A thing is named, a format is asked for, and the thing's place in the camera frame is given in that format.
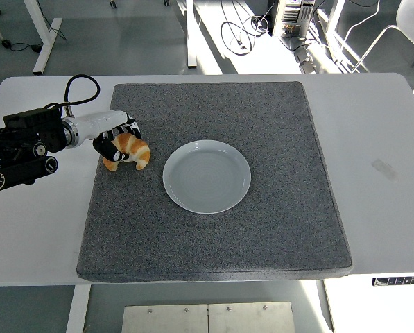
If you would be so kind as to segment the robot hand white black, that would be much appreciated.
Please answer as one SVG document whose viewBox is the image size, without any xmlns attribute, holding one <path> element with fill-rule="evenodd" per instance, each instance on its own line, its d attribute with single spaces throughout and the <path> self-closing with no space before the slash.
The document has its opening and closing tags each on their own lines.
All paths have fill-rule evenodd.
<svg viewBox="0 0 414 333">
<path fill-rule="evenodd" d="M 113 141 L 120 134 L 132 134 L 141 139 L 139 126 L 124 111 L 107 111 L 76 118 L 71 121 L 71 139 L 68 147 L 80 146 L 86 139 L 93 141 L 93 148 L 111 162 L 127 160 L 132 153 L 122 153 Z"/>
</svg>

